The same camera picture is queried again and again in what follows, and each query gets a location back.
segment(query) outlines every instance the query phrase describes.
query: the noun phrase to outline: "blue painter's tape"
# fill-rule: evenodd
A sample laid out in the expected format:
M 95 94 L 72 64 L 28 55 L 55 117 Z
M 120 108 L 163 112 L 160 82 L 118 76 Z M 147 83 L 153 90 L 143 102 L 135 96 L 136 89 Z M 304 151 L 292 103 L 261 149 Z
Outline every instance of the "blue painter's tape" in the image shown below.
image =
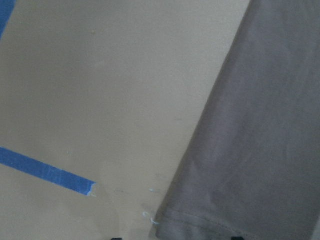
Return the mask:
M 0 0 L 0 39 L 15 8 L 16 0 Z
M 89 196 L 94 181 L 0 147 L 0 164 Z

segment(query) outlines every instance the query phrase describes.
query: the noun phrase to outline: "beige painted surface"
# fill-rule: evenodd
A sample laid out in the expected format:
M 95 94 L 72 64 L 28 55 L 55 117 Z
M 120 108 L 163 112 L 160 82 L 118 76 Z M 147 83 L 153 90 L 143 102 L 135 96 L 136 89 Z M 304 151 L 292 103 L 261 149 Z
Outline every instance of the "beige painted surface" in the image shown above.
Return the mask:
M 0 42 L 0 145 L 97 188 L 0 165 L 0 239 L 154 239 L 248 3 L 20 0 Z

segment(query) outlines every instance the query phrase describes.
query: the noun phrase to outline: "gray sleeve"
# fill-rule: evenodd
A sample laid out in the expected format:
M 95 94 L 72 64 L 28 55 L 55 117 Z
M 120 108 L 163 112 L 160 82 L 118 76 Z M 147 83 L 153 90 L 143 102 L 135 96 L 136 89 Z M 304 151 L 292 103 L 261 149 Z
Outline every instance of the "gray sleeve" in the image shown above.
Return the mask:
M 320 213 L 319 47 L 320 1 L 251 1 L 158 211 L 158 238 L 311 239 Z

